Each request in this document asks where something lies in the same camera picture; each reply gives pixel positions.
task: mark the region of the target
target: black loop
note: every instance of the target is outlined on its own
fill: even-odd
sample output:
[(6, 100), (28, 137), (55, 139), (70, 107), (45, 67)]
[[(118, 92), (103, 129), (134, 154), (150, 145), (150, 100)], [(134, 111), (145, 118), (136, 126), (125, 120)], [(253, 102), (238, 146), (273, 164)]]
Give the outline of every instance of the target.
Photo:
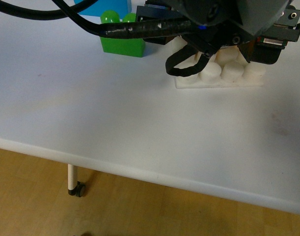
[(182, 76), (182, 77), (187, 77), (190, 75), (194, 75), (199, 73), (204, 69), (206, 64), (209, 62), (209, 58), (207, 56), (204, 56), (203, 54), (201, 55), (198, 63), (196, 65), (184, 68), (184, 69), (179, 69), (175, 68), (176, 65), (179, 63), (185, 61), (189, 57), (193, 56), (198, 52), (197, 49), (193, 48), (190, 45), (186, 45), (182, 49), (180, 49), (178, 52), (174, 53), (171, 55), (165, 63), (166, 67), (166, 72), (169, 75), (173, 76)]

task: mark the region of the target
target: blue object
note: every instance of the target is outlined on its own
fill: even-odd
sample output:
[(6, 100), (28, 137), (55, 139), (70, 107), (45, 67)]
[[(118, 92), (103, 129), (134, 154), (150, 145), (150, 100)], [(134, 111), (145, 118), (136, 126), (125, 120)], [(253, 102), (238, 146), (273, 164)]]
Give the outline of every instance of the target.
[(80, 12), (81, 15), (86, 16), (101, 16), (107, 10), (114, 10), (118, 12), (121, 19), (131, 12), (131, 0), (98, 0), (86, 10)]
[(206, 29), (207, 29), (206, 26), (198, 26), (198, 28), (199, 28), (200, 30), (206, 30)]

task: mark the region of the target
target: green block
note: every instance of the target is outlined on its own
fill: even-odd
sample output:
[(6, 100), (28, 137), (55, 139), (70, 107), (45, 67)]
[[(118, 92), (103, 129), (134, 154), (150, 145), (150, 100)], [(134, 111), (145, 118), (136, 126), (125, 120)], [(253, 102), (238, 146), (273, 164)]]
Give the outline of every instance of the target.
[[(134, 22), (136, 15), (134, 13), (127, 14), (123, 22)], [(119, 15), (117, 12), (108, 10), (101, 15), (102, 23), (119, 23)], [(114, 53), (132, 57), (141, 58), (145, 48), (145, 42), (141, 38), (135, 39), (116, 39), (100, 37), (103, 51), (105, 53)]]

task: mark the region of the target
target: floor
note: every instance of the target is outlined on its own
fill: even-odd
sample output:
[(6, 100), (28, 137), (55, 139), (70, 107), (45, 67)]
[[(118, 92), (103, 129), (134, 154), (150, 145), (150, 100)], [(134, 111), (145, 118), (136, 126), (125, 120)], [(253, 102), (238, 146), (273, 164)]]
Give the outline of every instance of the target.
[(0, 236), (300, 236), (300, 215), (0, 149)]

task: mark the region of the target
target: stain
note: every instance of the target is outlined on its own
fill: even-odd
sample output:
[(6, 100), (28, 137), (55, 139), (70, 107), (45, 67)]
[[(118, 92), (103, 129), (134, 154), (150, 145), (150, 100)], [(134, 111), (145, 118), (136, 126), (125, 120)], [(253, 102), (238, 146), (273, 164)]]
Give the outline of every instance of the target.
[(271, 113), (271, 119), (273, 121), (273, 131), (281, 136), (287, 136), (290, 131), (287, 128), (287, 120), (284, 119), (283, 112), (279, 110), (273, 110)]

